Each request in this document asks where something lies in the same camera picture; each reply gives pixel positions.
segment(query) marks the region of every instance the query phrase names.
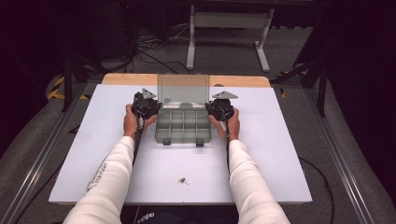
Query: white board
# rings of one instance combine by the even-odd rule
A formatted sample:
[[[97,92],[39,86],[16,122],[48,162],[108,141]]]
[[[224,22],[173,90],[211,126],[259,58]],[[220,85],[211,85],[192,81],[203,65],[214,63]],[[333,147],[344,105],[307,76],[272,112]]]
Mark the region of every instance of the white board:
[[[122,137],[125,105],[134,94],[156,87],[98,85],[78,134],[70,148],[49,201],[75,203],[92,174]],[[258,163],[280,203],[306,203],[312,198],[289,131],[271,88],[210,88],[238,95],[232,104],[240,111],[239,139]],[[155,124],[143,136],[134,165],[126,204],[233,203],[225,146],[215,130],[204,147],[194,144],[157,144]],[[185,177],[189,185],[178,180]]]

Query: white long-sleeve shirt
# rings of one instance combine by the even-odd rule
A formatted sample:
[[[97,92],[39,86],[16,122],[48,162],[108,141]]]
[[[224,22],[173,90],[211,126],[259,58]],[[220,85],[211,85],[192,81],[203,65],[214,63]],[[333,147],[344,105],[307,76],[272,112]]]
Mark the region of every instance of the white long-sleeve shirt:
[[[134,158],[134,140],[122,137],[102,162],[85,195],[64,220],[65,224],[117,224],[128,192]],[[246,146],[230,143],[230,185],[239,223],[289,223]]]

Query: person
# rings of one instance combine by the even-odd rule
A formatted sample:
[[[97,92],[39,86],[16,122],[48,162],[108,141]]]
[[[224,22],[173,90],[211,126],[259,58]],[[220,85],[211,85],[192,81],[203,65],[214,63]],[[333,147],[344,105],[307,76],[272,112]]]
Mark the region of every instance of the person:
[[[228,123],[230,130],[230,187],[239,214],[238,223],[289,223],[258,166],[248,155],[246,146],[238,139],[240,128],[238,117],[239,111],[235,108],[234,115]],[[147,119],[144,130],[155,120],[156,116]],[[226,133],[223,131],[220,122],[213,116],[209,116],[209,120],[216,127],[219,137],[225,141]],[[85,195],[64,220],[65,224],[120,223],[120,212],[128,192],[133,170],[136,128],[136,117],[132,113],[132,106],[127,105],[123,123],[123,137],[99,166],[86,189]],[[172,218],[168,218],[164,220],[161,216],[148,213],[139,218],[137,223],[184,223],[179,222],[182,219],[175,218],[175,221],[172,221]]]

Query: cable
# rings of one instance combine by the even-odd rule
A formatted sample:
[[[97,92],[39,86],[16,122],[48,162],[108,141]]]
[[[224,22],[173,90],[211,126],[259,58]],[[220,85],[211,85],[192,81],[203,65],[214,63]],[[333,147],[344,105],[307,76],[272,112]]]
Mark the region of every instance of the cable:
[[[142,53],[142,54],[144,54],[144,55],[146,55],[146,56],[148,56],[148,57],[150,57],[151,59],[157,61],[158,63],[162,64],[163,66],[169,68],[169,69],[170,69],[172,72],[174,72],[175,74],[178,74],[178,72],[175,71],[173,68],[169,67],[168,65],[166,65],[166,64],[163,63],[163,62],[161,62],[160,60],[158,60],[158,59],[152,57],[151,55],[149,55],[149,54],[147,54],[147,53],[145,53],[145,52],[143,52],[143,51],[140,51],[140,50],[139,50],[138,52],[139,52],[139,53]]]
[[[218,106],[218,108],[221,111],[221,114],[224,117],[224,122],[225,122],[225,150],[227,152],[227,168],[228,168],[228,173],[230,174],[230,129],[228,127],[228,119],[225,117],[224,111],[221,109],[221,107]]]
[[[149,33],[145,33],[138,37],[138,41],[136,44],[142,51],[148,51],[151,49],[161,49],[170,43],[177,42],[180,39],[189,40],[187,38],[180,37],[180,35],[182,35],[189,27],[190,26],[186,26],[181,31],[179,31],[176,35],[167,37],[166,40],[164,40],[164,41],[157,37],[148,38]]]
[[[332,195],[332,188],[330,187],[329,181],[327,180],[325,174],[323,174],[323,173],[320,171],[320,169],[319,169],[316,165],[314,165],[314,163],[312,163],[312,162],[310,162],[310,161],[308,161],[308,160],[306,160],[306,159],[304,159],[304,158],[302,158],[302,157],[298,157],[298,159],[299,159],[300,161],[304,161],[304,162],[306,162],[307,164],[311,165],[315,170],[317,170],[317,172],[318,172],[318,173],[321,175],[321,177],[323,178],[324,183],[325,183],[325,185],[326,185],[327,192],[329,193],[330,200],[331,200],[331,202],[332,202],[332,216],[331,216],[331,219],[330,219],[330,223],[333,224],[333,223],[334,223],[335,204],[334,204],[334,197],[333,197],[333,195]]]
[[[29,208],[29,206],[32,204],[32,202],[35,200],[35,198],[41,193],[41,191],[43,191],[44,187],[46,187],[48,185],[48,183],[51,181],[51,179],[53,177],[55,177],[55,175],[58,173],[58,171],[62,168],[62,165],[64,165],[64,160],[65,159],[62,160],[61,164],[58,165],[58,167],[55,169],[53,174],[48,178],[48,180],[46,180],[44,185],[35,193],[35,195],[32,197],[32,199],[29,201],[29,203],[24,206],[23,210],[20,212],[17,219],[15,220],[14,224],[17,224],[20,221],[21,217],[26,212],[26,210]]]
[[[244,32],[244,30],[246,29],[240,29],[240,28],[224,28],[224,29],[218,29],[221,33],[224,33],[226,35],[232,35],[232,36],[237,36],[242,34],[242,32]]]
[[[142,139],[142,135],[143,135],[143,131],[145,129],[145,120],[142,119],[142,117],[138,116],[139,113],[137,113],[137,106],[136,106],[136,101],[137,98],[134,97],[134,115],[136,116],[136,124],[137,124],[137,129],[135,132],[135,143],[134,143],[134,160],[132,161],[132,166],[134,166],[134,162],[136,161],[136,157],[137,157],[137,151],[139,150],[139,146],[140,146],[140,140]]]
[[[126,61],[125,61],[125,63],[121,63],[121,64],[119,64],[119,65],[116,65],[116,66],[114,66],[114,67],[109,67],[109,68],[105,68],[108,72],[114,72],[114,71],[117,71],[117,70],[120,70],[120,69],[122,69],[122,68],[124,68],[124,70],[126,69],[126,67],[128,66],[128,64],[129,63],[131,63],[132,61],[134,60],[134,57],[131,57],[131,58],[129,58],[129,59],[127,59]],[[97,69],[90,69],[90,68],[86,68],[87,69],[87,71],[89,71],[89,72],[91,72],[91,73],[95,73],[95,72],[101,72],[101,71],[98,71]]]
[[[135,56],[135,57],[136,57],[136,59],[139,60],[140,62],[143,62],[143,63],[154,63],[154,62],[147,62],[147,61],[143,60],[143,58],[141,57],[141,55],[139,55],[139,56],[140,56],[140,58],[137,57],[137,56]],[[186,69],[186,71],[190,74],[190,70],[186,67],[186,65],[185,65],[184,63],[176,62],[176,61],[160,62],[160,63],[178,63],[178,64],[181,64],[181,65],[184,67],[184,69]]]

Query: gray carpet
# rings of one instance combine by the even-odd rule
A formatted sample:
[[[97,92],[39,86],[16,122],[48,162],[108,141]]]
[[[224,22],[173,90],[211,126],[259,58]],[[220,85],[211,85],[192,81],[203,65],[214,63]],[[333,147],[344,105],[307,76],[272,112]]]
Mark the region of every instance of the gray carpet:
[[[271,68],[264,74],[259,59],[253,48],[255,36],[260,32],[246,30],[239,35],[230,35],[219,30],[202,30],[197,33],[195,65],[192,74],[209,75],[247,75],[276,77],[281,71],[288,71],[307,39],[310,29],[272,29],[270,30],[264,51]],[[188,41],[179,39],[159,50],[147,53],[162,62],[186,62]],[[143,56],[144,60],[153,62]],[[120,63],[117,60],[107,61],[104,66]],[[168,63],[180,74],[187,71],[179,63]],[[142,63],[134,60],[129,64],[127,72],[135,73],[170,73],[171,71],[159,63]],[[86,94],[92,94],[95,84],[88,84]],[[334,223],[360,223],[353,204],[347,194],[344,183],[337,172],[329,145],[323,131],[315,118],[314,110],[309,105],[304,90],[299,86],[286,88],[286,97],[276,95],[291,139],[299,156],[314,163],[327,177],[332,187],[335,201]],[[332,89],[328,88],[326,99],[326,116],[342,154],[359,184],[361,195],[366,202],[375,223],[396,223],[396,212],[388,194],[371,171],[359,147],[353,139],[341,110],[334,99]],[[35,191],[43,185],[68,152],[74,134],[67,133],[78,126],[84,116],[89,100],[79,100],[71,117],[66,122],[61,138],[56,143],[49,162],[35,185]],[[10,203],[18,192],[26,173],[29,171],[39,151],[44,146],[57,118],[61,115],[63,100],[51,99],[49,103],[20,132],[5,155],[0,160],[0,217],[7,211]],[[291,223],[329,223],[331,217],[331,201],[323,179],[307,163],[301,162],[306,170],[306,180],[313,197],[312,203],[282,204]],[[64,219],[72,205],[48,203],[54,180],[50,181],[39,196],[26,210],[19,223],[54,223]]]

